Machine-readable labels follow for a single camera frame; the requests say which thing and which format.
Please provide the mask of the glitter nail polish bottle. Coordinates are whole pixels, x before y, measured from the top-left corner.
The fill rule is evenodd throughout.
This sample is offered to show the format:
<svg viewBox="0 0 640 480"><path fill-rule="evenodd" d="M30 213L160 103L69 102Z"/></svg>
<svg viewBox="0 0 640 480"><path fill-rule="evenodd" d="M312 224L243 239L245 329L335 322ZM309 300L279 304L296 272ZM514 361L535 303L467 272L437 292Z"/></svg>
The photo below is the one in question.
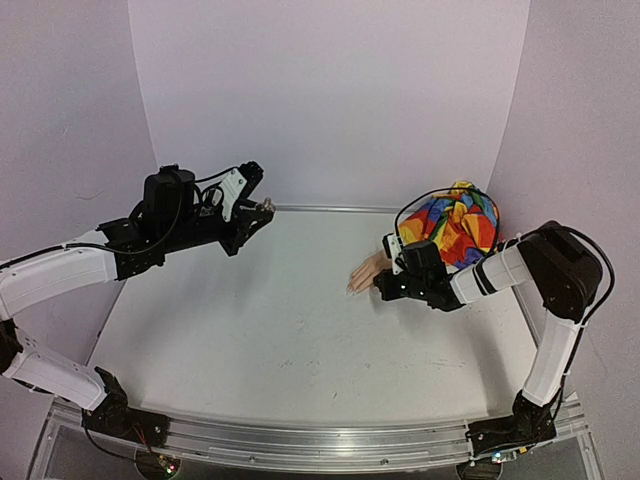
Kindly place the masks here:
<svg viewBox="0 0 640 480"><path fill-rule="evenodd" d="M270 212L272 214L276 212L276 206L270 198L265 198L264 201L259 204L259 206L265 212Z"/></svg>

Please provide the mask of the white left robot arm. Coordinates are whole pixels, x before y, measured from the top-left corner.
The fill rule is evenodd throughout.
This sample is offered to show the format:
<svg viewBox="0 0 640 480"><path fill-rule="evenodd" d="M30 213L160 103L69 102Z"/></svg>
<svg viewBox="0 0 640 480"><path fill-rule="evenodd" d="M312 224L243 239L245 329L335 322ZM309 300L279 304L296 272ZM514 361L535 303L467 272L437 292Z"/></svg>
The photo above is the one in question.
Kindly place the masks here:
<svg viewBox="0 0 640 480"><path fill-rule="evenodd" d="M142 200L128 216L3 262L2 376L96 410L98 423L113 436L131 433L135 416L120 402L127 397L117 379L38 346L15 325L15 315L83 287L141 275L162 266L170 253L217 243L228 256L236 255L273 220L270 200L250 198L263 176L255 161L205 178L177 165L164 166L145 179Z"/></svg>

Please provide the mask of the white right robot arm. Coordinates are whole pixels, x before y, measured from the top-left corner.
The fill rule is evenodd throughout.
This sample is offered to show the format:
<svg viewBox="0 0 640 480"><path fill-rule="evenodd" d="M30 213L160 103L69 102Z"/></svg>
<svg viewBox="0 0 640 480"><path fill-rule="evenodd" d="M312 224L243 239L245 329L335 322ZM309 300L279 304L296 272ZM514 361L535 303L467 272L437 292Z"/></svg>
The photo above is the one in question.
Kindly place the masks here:
<svg viewBox="0 0 640 480"><path fill-rule="evenodd" d="M401 246L392 235L383 244L392 266L377 274L382 300L420 300L451 312L502 290L531 282L548 316L531 371L513 404L514 417L546 414L559 396L591 315L607 300L598 289L613 280L611 262L582 232L549 221L513 238L455 273L447 271L429 241Z"/></svg>

